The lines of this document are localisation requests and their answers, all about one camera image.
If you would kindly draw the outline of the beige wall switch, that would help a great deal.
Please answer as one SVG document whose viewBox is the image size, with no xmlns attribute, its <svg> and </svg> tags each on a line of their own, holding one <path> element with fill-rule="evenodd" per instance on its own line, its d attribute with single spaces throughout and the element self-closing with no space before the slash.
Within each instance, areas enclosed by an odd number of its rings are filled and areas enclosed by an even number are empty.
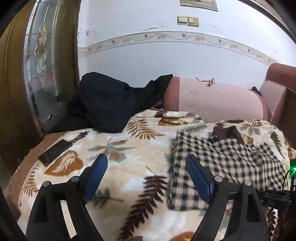
<svg viewBox="0 0 296 241">
<path fill-rule="evenodd" d="M 188 25 L 190 27 L 199 27 L 199 19 L 190 16 L 177 16 L 179 25 Z"/>
</svg>

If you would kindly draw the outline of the wooden glass panel door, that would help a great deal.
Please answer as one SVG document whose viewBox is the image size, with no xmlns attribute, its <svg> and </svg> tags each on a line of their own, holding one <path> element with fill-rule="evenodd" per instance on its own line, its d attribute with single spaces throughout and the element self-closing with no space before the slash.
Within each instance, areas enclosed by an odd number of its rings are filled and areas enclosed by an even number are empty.
<svg viewBox="0 0 296 241">
<path fill-rule="evenodd" d="M 1 1 L 1 164 L 14 173 L 79 84 L 80 1 Z"/>
</svg>

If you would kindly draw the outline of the eyeglasses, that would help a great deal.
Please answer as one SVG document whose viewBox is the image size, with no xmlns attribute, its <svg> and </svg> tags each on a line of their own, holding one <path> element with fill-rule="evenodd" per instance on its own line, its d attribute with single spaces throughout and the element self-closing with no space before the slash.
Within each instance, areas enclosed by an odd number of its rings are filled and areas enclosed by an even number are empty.
<svg viewBox="0 0 296 241">
<path fill-rule="evenodd" d="M 212 78 L 210 80 L 200 80 L 199 78 L 196 77 L 196 80 L 198 80 L 199 82 L 204 82 L 207 84 L 207 87 L 211 87 L 212 85 L 215 84 L 215 79 Z"/>
</svg>

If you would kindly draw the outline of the pink brown side cushion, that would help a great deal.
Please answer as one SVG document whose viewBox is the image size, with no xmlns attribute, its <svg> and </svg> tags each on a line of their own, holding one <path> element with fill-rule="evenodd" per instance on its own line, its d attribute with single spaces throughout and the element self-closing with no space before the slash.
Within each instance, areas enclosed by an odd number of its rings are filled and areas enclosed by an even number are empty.
<svg viewBox="0 0 296 241">
<path fill-rule="evenodd" d="M 272 125 L 276 126 L 280 122 L 289 90 L 295 92 L 295 67 L 271 64 L 260 92 L 267 107 L 268 121 Z"/>
</svg>

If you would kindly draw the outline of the pink bolster cushion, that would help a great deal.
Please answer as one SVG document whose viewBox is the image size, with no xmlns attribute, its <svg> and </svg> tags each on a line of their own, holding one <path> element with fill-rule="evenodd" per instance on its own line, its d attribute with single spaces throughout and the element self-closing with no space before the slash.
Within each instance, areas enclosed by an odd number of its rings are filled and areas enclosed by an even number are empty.
<svg viewBox="0 0 296 241">
<path fill-rule="evenodd" d="M 250 89 L 215 82 L 207 87 L 196 79 L 173 77 L 162 99 L 163 109 L 187 111 L 207 122 L 268 120 L 265 101 Z"/>
</svg>

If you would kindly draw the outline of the cream leaf pattern blanket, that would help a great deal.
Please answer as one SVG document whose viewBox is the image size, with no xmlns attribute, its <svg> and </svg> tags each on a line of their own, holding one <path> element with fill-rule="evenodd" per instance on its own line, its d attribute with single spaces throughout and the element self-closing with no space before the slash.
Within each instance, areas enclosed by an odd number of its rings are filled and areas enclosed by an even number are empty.
<svg viewBox="0 0 296 241">
<path fill-rule="evenodd" d="M 190 240 L 206 209 L 169 208 L 177 131 L 210 124 L 218 138 L 242 142 L 234 125 L 258 127 L 266 123 L 269 122 L 258 119 L 209 123 L 187 112 L 146 110 L 131 117 L 120 133 L 92 129 L 53 133 L 24 158 L 12 177 L 10 197 L 21 216 L 28 218 L 45 181 L 66 182 L 105 154 L 106 173 L 95 197 L 87 204 L 103 239 L 124 240 L 133 235 L 144 240 Z M 73 145 L 44 166 L 38 157 L 60 140 Z"/>
</svg>

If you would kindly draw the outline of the black beige checkered shirt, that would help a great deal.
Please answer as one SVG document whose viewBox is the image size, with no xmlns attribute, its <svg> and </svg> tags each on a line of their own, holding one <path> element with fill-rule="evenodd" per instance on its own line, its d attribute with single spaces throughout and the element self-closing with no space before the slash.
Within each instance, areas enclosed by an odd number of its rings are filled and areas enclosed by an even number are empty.
<svg viewBox="0 0 296 241">
<path fill-rule="evenodd" d="M 284 134 L 269 123 L 261 126 L 234 125 L 243 138 L 222 139 L 213 135 L 214 126 L 196 125 L 177 131 L 174 149 L 174 172 L 169 208 L 188 211 L 207 208 L 186 171 L 186 157 L 193 154 L 213 175 L 228 182 L 250 180 L 256 190 L 287 190 L 290 178 L 289 145 Z"/>
</svg>

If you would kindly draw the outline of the small black object on cushion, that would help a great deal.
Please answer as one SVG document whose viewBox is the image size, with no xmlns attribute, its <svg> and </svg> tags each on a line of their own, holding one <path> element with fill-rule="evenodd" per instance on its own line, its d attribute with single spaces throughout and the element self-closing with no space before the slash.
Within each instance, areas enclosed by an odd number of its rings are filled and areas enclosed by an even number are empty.
<svg viewBox="0 0 296 241">
<path fill-rule="evenodd" d="M 255 87 L 255 86 L 253 86 L 252 88 L 251 88 L 251 90 L 253 91 L 253 92 L 255 92 L 255 93 L 257 93 L 259 96 L 262 96 L 262 93 Z"/>
</svg>

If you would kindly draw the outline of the framed wall panel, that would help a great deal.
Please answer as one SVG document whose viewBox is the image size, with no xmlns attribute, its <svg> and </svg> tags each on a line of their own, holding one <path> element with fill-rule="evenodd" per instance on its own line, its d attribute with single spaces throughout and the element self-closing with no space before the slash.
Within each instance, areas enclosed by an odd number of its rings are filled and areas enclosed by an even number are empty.
<svg viewBox="0 0 296 241">
<path fill-rule="evenodd" d="M 181 6 L 188 6 L 192 8 L 208 9 L 211 11 L 218 11 L 215 0 L 180 0 Z"/>
</svg>

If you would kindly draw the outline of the black garment pile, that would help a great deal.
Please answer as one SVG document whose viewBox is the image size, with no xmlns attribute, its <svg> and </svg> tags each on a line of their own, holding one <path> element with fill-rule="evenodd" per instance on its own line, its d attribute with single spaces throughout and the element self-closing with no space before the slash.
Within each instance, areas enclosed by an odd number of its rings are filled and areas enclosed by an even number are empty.
<svg viewBox="0 0 296 241">
<path fill-rule="evenodd" d="M 48 132 L 92 128 L 104 133 L 120 133 L 132 116 L 153 107 L 163 98 L 172 78 L 171 74 L 163 75 L 145 87 L 136 88 L 101 73 L 87 73 L 68 102 L 66 115 Z"/>
</svg>

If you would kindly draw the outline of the black smartphone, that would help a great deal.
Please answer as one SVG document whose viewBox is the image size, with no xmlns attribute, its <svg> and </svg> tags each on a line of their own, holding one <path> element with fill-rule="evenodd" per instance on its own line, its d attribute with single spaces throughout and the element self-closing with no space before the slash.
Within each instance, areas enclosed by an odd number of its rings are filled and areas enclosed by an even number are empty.
<svg viewBox="0 0 296 241">
<path fill-rule="evenodd" d="M 60 154 L 65 152 L 73 145 L 72 142 L 66 140 L 60 140 L 56 144 L 54 144 L 51 148 L 46 150 L 43 154 L 38 157 L 38 160 L 44 165 L 48 166 L 51 164 L 55 159 L 57 159 Z"/>
</svg>

